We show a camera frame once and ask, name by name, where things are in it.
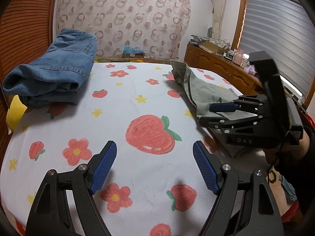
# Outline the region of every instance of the striped roller blind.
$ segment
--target striped roller blind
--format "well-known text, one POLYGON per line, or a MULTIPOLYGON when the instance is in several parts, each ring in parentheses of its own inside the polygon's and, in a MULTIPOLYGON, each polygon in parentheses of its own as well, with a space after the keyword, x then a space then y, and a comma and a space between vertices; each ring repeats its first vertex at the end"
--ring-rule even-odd
POLYGON ((297 0, 247 0, 238 48, 266 51, 306 96, 315 73, 315 27, 297 0))

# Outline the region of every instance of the black sleeve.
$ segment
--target black sleeve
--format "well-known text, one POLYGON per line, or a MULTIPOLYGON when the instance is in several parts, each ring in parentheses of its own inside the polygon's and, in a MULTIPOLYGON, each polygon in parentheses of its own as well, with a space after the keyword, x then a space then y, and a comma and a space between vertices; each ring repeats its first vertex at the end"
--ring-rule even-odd
POLYGON ((306 155, 298 162, 292 156, 280 153, 279 164, 275 167, 296 191, 302 214, 305 214, 315 197, 315 134, 314 130, 304 127, 310 138, 310 146, 306 155))

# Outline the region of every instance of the cardboard box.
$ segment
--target cardboard box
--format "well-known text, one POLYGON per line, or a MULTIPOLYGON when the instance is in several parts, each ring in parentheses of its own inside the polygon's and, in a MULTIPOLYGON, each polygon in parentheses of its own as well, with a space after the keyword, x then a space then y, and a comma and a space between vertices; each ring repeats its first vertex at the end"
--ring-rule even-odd
POLYGON ((122 58, 144 58, 144 53, 123 53, 122 58))
POLYGON ((227 49, 223 49, 223 48, 219 47, 218 45, 215 45, 214 43, 209 42, 209 41, 205 41, 202 44, 202 46, 206 47, 208 50, 211 50, 214 53, 218 53, 221 55, 223 55, 224 52, 227 52, 227 49))

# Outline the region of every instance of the human hand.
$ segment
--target human hand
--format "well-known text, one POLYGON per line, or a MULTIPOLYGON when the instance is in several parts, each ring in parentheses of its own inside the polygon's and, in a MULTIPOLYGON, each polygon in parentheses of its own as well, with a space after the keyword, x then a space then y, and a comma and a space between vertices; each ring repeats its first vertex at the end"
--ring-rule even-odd
MULTIPOLYGON (((300 139, 299 142, 299 145, 290 145, 289 143, 285 143, 281 152, 290 152, 295 161, 301 160, 308 152, 308 148, 310 146, 310 138, 305 130, 303 130, 303 138, 300 139)), ((279 148, 280 145, 274 149, 263 149, 268 164, 272 164, 275 161, 277 157, 276 153, 279 152, 279 148)))

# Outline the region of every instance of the headboard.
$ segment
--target headboard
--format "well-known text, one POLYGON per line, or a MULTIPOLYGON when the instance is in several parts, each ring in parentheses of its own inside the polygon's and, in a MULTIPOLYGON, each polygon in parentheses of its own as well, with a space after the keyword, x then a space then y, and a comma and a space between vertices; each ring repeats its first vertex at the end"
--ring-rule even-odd
MULTIPOLYGON (((27 64, 42 56, 53 41, 55 0, 8 0, 7 3, 0 18, 1 83, 4 76, 17 65, 27 64)), ((5 122, 8 104, 2 91, 0 97, 1 167, 10 135, 5 122)))

